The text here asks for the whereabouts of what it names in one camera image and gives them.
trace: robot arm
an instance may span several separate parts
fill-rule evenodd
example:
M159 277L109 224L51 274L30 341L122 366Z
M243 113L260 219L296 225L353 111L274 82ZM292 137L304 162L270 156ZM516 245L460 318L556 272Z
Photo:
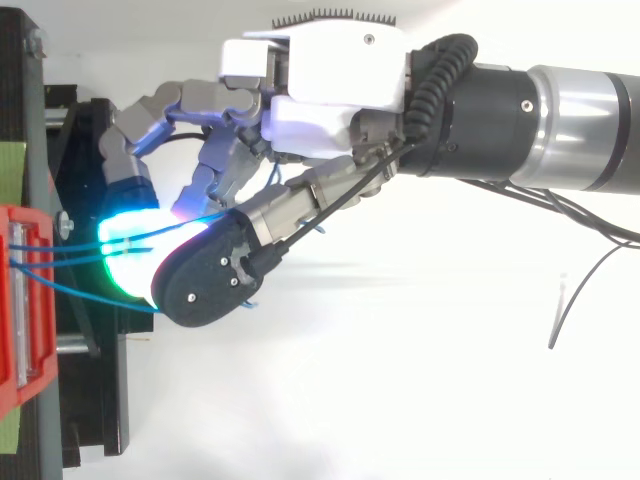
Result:
M204 325L241 305L302 224L377 194L397 173L640 192L630 135L640 79L472 65L467 36L407 54L391 19L341 13L226 42L220 82L164 84L105 133L109 216L157 208L140 158L174 122L213 127L173 212L227 213L153 277L153 301L177 323ZM316 166L236 205L264 158Z

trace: blue cable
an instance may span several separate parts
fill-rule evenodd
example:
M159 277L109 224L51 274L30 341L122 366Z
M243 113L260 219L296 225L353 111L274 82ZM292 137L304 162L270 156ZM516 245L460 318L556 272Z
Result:
M35 273L29 271L26 268L18 267L18 269L24 275L26 275L27 277L31 277L35 281L40 282L40 283L42 283L43 285L45 285L45 286L47 286L49 288L53 288L53 289L58 290L58 291L60 291L62 293L66 293L68 295L74 295L76 297L84 298L84 299L87 299L87 300L92 300L92 301L98 302L98 303L105 303L107 305L112 305L114 307L128 308L129 310L135 310L137 312L162 313L157 308L145 307L145 306L142 306L142 305L134 305L132 303L118 302L116 300L110 300L108 298L101 297L99 295L94 295L92 293L81 292L80 290L76 290L75 288L70 288L70 287L66 287L64 285L60 285L60 284L55 283L55 282L50 282L46 278L41 277L40 275L36 275Z
M32 247L28 245L9 245L11 250L22 250L25 252L65 252L65 253L74 253L74 252L84 252L86 250L94 250L102 247L103 245L113 245L114 243L124 243L124 242L136 242L138 240L143 240L145 238L154 237L156 235L161 235L163 233L170 232L177 228L180 228L184 225L188 225L189 223L198 222L198 221L208 221L208 220L217 220L222 218L224 213L216 213L213 215L207 215L205 217L194 218L193 220L188 220L186 222L178 223L176 225L171 225L169 227L161 228L160 230L155 230L153 232L141 233L139 235L132 235L127 238L114 238L112 240L108 240L106 242L94 242L94 243L85 243L83 245L69 245L65 247Z
M88 257L69 258L67 260L54 260L53 262L45 262L45 263L19 263L14 260L11 260L10 264L14 268L72 267L74 265L83 265L85 263L102 262L107 257L118 257L121 255L134 255L136 253L149 253L152 251L153 251L153 248L130 248L129 250L120 250L117 252L111 252L103 255L90 255Z
M267 188L269 185L273 184L273 180L276 178L276 175L278 175L277 183L280 183L282 181L282 171L280 170L280 163L278 163L277 160L273 162L273 169L271 170L271 174L269 175L269 179L267 180L267 184L264 186L264 188Z
M307 224L307 223L309 223L309 222L300 222L300 223L301 223L302 225L306 225L306 224ZM318 233L323 234L323 235L324 235L325 233L327 233L327 231L326 231L324 228L322 228L320 225L318 225L316 228L314 228L314 230L315 230L316 232L318 232Z

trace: green light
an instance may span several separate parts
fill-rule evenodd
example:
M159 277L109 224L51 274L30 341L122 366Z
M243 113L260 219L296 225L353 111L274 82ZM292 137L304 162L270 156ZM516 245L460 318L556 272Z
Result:
M153 232L180 223L169 210L145 209L123 212L107 218L98 225L98 239L107 242L117 238ZM103 254L129 248L153 248L152 252L122 254L105 258L111 280L127 295L142 298L156 306L151 298L151 282L156 270L176 248L206 230L202 222L192 222L159 235L101 247Z

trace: screw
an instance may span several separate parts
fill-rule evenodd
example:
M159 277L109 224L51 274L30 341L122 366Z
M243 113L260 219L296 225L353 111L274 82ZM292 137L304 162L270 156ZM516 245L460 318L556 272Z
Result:
M64 210L58 214L58 234L62 240L68 240L69 235L75 228L73 220L69 219L69 214Z
M531 113L533 112L533 103L531 102L531 100L523 100L523 102L520 104L520 108L522 108L522 111L524 113Z

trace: white background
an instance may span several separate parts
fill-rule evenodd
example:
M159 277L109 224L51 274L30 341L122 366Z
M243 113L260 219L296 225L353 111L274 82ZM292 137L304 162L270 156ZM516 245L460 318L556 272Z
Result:
M320 4L14 5L49 33L48 82L123 108L166 80L216 78L224 39ZM633 0L322 6L395 13L415 47L470 33L484 63L640 75ZM197 148L172 144L149 160L164 204L188 183ZM572 198L640 229L636 198ZM560 277L572 290L610 248L597 234L415 178L396 178L326 229L269 275L259 308L199 330L161 317L154 334L131 338L131 445L119 458L84 450L65 479L640 477L640 253L602 267L549 351Z

